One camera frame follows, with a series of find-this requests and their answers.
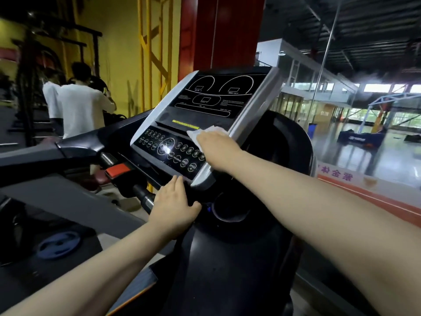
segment white t-shirt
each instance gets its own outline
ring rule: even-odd
[[[48,81],[43,85],[43,93],[48,105],[48,115],[50,116],[50,119],[63,118],[61,104],[57,101],[58,90],[60,90],[60,85],[53,82]]]
[[[58,93],[63,106],[63,138],[104,127],[102,110],[109,113],[115,111],[114,103],[100,91],[86,85],[63,85]]]

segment hand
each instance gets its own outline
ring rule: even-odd
[[[197,142],[206,161],[218,171],[227,172],[236,155],[241,152],[238,144],[220,131],[202,132],[197,136]]]
[[[156,194],[148,224],[154,224],[169,239],[175,239],[193,223],[201,208],[199,202],[188,206],[183,177],[174,175]]]

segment blue weight plate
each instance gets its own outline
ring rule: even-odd
[[[45,260],[53,260],[69,254],[80,243],[76,232],[63,232],[43,240],[37,248],[37,256]]]

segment shiny floor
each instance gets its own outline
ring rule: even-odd
[[[318,160],[382,180],[421,187],[421,144],[404,141],[406,134],[414,133],[390,130],[378,149],[337,142],[340,131],[356,132],[358,127],[334,123],[327,132],[316,131],[312,142]],[[368,126],[363,129],[363,133],[370,131]]]

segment display screen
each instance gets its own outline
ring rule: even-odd
[[[267,74],[196,75],[170,106],[234,119]]]
[[[148,127],[134,145],[190,180],[206,163],[204,154],[192,141],[157,127]]]

